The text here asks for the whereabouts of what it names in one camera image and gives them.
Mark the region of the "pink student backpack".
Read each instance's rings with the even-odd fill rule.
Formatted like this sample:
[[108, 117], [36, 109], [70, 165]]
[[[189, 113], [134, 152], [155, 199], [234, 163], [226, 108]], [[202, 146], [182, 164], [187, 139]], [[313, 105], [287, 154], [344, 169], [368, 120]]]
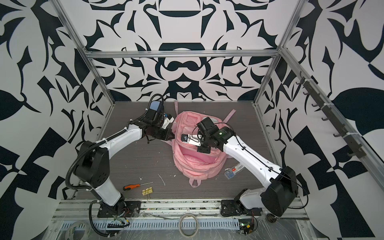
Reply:
[[203, 180], [215, 177], [230, 156], [218, 149], [212, 149], [209, 154], [199, 153], [196, 145], [182, 142], [182, 135], [193, 135], [198, 140], [197, 123], [210, 118], [218, 127], [224, 127], [235, 113], [236, 110], [231, 110], [224, 120], [192, 111], [183, 111], [176, 116], [171, 127], [175, 138], [166, 143], [172, 146], [175, 166], [189, 178], [191, 187], [197, 188]]

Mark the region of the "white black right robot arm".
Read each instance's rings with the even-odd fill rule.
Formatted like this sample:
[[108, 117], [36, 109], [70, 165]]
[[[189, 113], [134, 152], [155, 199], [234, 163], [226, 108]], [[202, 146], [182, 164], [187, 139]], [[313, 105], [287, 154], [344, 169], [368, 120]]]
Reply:
[[219, 128], [210, 118], [197, 123], [201, 146], [215, 148], [236, 159], [262, 184], [262, 188], [246, 190], [239, 200], [246, 209], [266, 208], [281, 217], [298, 195], [295, 171], [276, 165], [249, 147], [228, 124]]

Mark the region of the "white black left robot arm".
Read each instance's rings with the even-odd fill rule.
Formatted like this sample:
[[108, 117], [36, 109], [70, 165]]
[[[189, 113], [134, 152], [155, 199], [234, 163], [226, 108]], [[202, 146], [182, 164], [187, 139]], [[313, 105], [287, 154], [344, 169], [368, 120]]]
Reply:
[[131, 120], [126, 127], [114, 135], [98, 142], [85, 142], [68, 174], [75, 175], [85, 183], [82, 185], [94, 193], [101, 203], [109, 207], [123, 204], [124, 198], [110, 179], [111, 158], [142, 138], [168, 141], [174, 138], [169, 125], [175, 118], [156, 110], [148, 110], [141, 118]]

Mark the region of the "blue pencil case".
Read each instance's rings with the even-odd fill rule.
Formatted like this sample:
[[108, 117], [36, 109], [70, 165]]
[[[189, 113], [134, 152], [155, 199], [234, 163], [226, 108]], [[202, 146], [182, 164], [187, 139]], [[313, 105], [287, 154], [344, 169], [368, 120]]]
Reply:
[[162, 101], [152, 101], [149, 106], [150, 110], [162, 113], [164, 111], [164, 102]]

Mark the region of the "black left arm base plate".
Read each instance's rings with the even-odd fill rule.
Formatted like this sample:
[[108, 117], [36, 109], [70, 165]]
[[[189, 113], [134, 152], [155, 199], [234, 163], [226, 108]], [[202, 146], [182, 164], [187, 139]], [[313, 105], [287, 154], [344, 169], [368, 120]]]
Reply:
[[112, 218], [113, 216], [118, 216], [130, 218], [140, 212], [141, 203], [141, 201], [124, 201], [124, 203], [120, 201], [115, 206], [109, 206], [101, 202], [97, 217]]

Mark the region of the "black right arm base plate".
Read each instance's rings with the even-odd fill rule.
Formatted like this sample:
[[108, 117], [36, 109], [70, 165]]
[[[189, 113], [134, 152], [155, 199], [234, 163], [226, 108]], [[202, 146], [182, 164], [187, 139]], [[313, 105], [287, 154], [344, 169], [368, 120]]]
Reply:
[[247, 209], [240, 201], [221, 200], [220, 214], [223, 217], [233, 216], [261, 216], [262, 208]]

